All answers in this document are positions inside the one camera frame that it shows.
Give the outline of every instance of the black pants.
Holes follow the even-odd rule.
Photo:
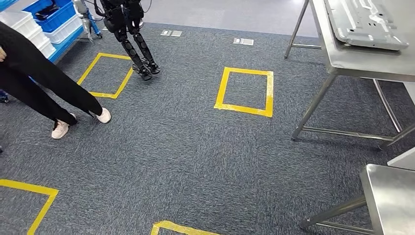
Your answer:
[[[76,124],[76,119],[31,81],[30,76],[84,112],[102,114],[102,107],[95,97],[46,59],[28,39],[9,28],[6,33],[13,34],[13,40],[1,45],[7,57],[0,62],[0,89],[55,122],[59,119],[69,125]]]

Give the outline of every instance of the stainless steel table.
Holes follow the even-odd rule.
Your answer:
[[[413,19],[415,1],[400,0],[396,2],[393,0],[384,0],[384,2],[388,11],[394,16],[394,21],[399,30],[405,35],[410,44],[405,50],[387,51],[375,48],[346,46],[336,39],[332,31],[324,0],[304,1],[300,17],[284,57],[288,57],[292,47],[322,49],[329,76],[324,81],[323,87],[316,97],[314,97],[304,117],[295,129],[292,135],[293,140],[298,137],[301,131],[312,131],[382,140],[384,142],[379,145],[379,148],[383,149],[415,130],[415,122],[405,129],[402,129],[378,83],[378,79],[415,82],[415,24],[411,20]],[[294,44],[298,28],[309,3],[313,11],[321,46]],[[304,126],[338,75],[373,79],[380,98],[397,130],[395,136],[388,137]]]
[[[369,164],[360,179],[365,196],[308,218],[300,226],[317,224],[368,235],[415,234],[415,171]],[[373,230],[327,221],[366,204]]]

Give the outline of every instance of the blue crate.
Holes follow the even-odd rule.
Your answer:
[[[40,1],[48,2],[50,0],[39,0],[31,4],[27,8],[25,8],[23,11],[31,12],[34,15],[36,12],[44,8],[42,7],[41,9],[39,9],[38,7],[32,7],[34,4],[40,5],[38,3]],[[59,26],[61,26],[63,23],[65,23],[67,20],[69,20],[72,16],[75,15],[75,8],[73,8],[73,4],[70,0],[58,0],[56,1],[56,4],[60,6],[61,8],[55,11],[52,15],[48,16],[46,20],[40,21],[40,20],[35,19],[36,23],[42,27],[43,32],[51,33],[55,31]]]
[[[70,0],[55,0],[56,5],[65,6]]]

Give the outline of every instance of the yellow tape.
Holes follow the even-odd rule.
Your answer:
[[[230,72],[239,72],[239,73],[267,76],[267,94],[266,94],[266,101],[265,101],[265,110],[223,103],[223,99],[225,97],[225,92],[226,92],[226,85],[228,84]],[[222,80],[219,85],[218,96],[216,97],[216,104],[214,108],[233,110],[233,111],[244,112],[248,114],[272,117],[273,103],[274,103],[274,72],[261,71],[261,70],[247,70],[247,69],[238,69],[238,68],[229,68],[229,67],[224,68]]]
[[[91,62],[91,64],[88,66],[87,70],[85,70],[84,74],[82,74],[81,78],[78,80],[78,85],[81,85],[81,83],[85,80],[85,78],[88,76],[88,74],[91,72],[92,68],[95,66],[95,64],[98,62],[99,58],[101,57],[111,57],[111,58],[117,58],[117,59],[124,59],[124,60],[131,60],[129,56],[124,55],[114,55],[114,54],[108,54],[108,53],[98,53],[95,57],[95,59]],[[128,80],[130,79],[131,75],[133,74],[133,68],[130,68],[127,75],[125,76],[124,80],[122,80],[121,85],[117,89],[117,92],[115,94],[110,93],[100,93],[100,92],[89,92],[95,97],[103,97],[103,98],[112,98],[116,99],[121,91],[124,89],[125,85],[127,84]]]
[[[53,200],[55,200],[55,197],[59,192],[59,190],[54,189],[54,188],[47,188],[44,186],[32,185],[32,184],[22,183],[22,182],[13,181],[13,180],[5,180],[5,179],[0,180],[0,186],[16,188],[20,190],[49,195],[49,198],[47,199],[46,203],[43,205],[39,214],[35,218],[35,221],[33,221],[32,225],[27,231],[27,234],[29,235],[35,233],[43,217],[46,215],[47,210],[49,210],[50,205],[52,205]]]
[[[113,95],[113,97],[112,97],[113,99],[116,99],[119,96],[121,91],[124,89],[125,85],[127,85],[127,82],[130,79],[133,72],[134,72],[134,70],[131,67],[130,70],[128,71],[127,75],[125,76],[124,80],[122,81],[121,86],[119,86],[117,92]]]
[[[211,232],[206,232],[202,230],[193,229],[190,227],[185,227],[182,225],[175,224],[173,222],[164,220],[158,223],[153,224],[150,235],[158,235],[160,228],[172,230],[178,233],[187,234],[187,235],[219,235]]]
[[[117,59],[124,59],[124,60],[131,60],[129,56],[125,55],[114,55],[114,54],[108,54],[108,53],[98,53],[99,56],[105,56],[105,57],[111,57],[111,58],[117,58]]]
[[[92,68],[95,66],[95,64],[98,62],[99,58],[101,57],[101,53],[98,53],[94,60],[92,60],[91,64],[88,66],[87,70],[85,70],[84,74],[81,76],[81,78],[76,82],[78,85],[81,85],[81,83],[85,80],[88,73],[92,70]]]

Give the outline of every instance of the sneaker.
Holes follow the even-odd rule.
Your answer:
[[[102,123],[108,123],[111,120],[110,111],[108,111],[106,108],[102,108],[101,115],[96,115],[96,118]]]
[[[55,127],[52,131],[52,138],[54,138],[55,140],[62,138],[68,132],[68,129],[69,124],[67,124],[64,121],[58,120],[57,122],[55,122]]]

